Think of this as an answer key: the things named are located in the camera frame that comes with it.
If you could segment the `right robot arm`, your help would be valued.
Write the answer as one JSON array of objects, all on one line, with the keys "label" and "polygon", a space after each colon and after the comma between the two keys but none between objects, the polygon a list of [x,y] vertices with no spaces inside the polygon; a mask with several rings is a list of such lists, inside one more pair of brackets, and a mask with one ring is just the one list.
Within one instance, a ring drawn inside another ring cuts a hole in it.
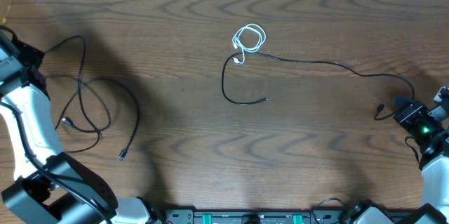
[{"label": "right robot arm", "polygon": [[448,98],[438,95],[436,106],[429,109],[424,103],[404,96],[394,98],[395,121],[404,128],[420,149],[424,187],[421,205],[430,205],[448,222]]}]

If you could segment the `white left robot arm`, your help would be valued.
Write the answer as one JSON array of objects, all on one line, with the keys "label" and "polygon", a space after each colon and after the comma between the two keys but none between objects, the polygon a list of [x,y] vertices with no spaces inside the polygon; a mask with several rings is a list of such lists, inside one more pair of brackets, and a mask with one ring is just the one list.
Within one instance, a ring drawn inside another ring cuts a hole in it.
[{"label": "white left robot arm", "polygon": [[140,197],[117,197],[99,175],[63,150],[39,67],[45,52],[1,27],[1,116],[15,157],[6,207],[26,223],[165,223]]}]

